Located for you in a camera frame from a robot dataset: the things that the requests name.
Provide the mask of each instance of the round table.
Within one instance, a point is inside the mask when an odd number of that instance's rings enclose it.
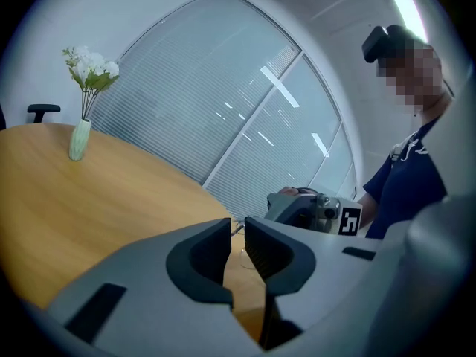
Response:
[[[91,131],[82,161],[71,161],[65,124],[0,132],[0,261],[14,291],[45,308],[88,268],[138,239],[231,217],[212,195],[160,158]],[[231,238],[224,286],[234,314],[259,338],[264,283],[241,266],[244,236]]]

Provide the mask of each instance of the vr headset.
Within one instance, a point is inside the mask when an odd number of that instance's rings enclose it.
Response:
[[[362,52],[366,62],[378,60],[379,66],[384,66],[384,59],[403,57],[405,49],[414,48],[415,44],[423,42],[411,30],[400,25],[391,25],[387,29],[374,27],[362,45]]]

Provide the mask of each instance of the neck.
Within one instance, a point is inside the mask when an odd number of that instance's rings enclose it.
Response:
[[[450,103],[451,97],[447,92],[443,92],[434,101],[433,105],[420,112],[419,116],[422,118],[422,126],[441,116]]]

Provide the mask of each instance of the vase with flowers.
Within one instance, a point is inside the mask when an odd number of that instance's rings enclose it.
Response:
[[[99,53],[90,52],[86,46],[66,48],[62,53],[67,56],[66,65],[71,78],[81,88],[81,118],[69,144],[69,158],[79,161],[83,158],[91,131],[89,113],[99,93],[107,90],[119,78],[119,66],[115,62],[105,61]]]

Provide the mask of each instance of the man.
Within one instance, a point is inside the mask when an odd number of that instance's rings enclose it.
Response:
[[[405,105],[413,106],[422,127],[393,147],[387,160],[364,185],[361,227],[373,221],[367,238],[382,239],[396,222],[412,219],[425,206],[441,200],[446,189],[422,139],[451,103],[443,87],[441,61],[434,49],[398,25],[388,29],[392,37],[377,56],[377,75],[402,95]],[[294,196],[297,190],[283,188],[280,193]]]

